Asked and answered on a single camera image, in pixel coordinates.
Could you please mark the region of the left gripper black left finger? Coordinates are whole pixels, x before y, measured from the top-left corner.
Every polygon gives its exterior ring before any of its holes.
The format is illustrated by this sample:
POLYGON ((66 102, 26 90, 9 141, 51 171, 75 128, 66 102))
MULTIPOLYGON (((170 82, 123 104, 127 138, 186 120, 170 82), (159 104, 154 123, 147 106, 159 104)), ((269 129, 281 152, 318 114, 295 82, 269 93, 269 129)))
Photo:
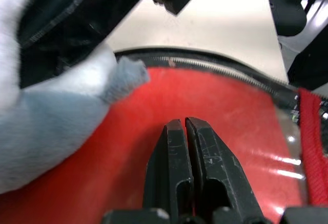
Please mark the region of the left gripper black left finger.
POLYGON ((192 214, 194 179, 180 120, 168 122, 147 163, 144 208, 160 208, 171 218, 192 214))

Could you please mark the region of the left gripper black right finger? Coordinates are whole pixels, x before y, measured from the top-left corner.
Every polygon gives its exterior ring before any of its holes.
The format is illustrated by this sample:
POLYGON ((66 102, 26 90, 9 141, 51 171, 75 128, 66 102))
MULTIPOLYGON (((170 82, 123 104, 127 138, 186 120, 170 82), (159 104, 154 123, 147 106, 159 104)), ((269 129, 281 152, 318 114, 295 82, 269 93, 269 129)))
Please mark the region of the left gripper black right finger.
POLYGON ((204 120, 186 118, 196 215, 203 219, 263 219, 233 152, 204 120))

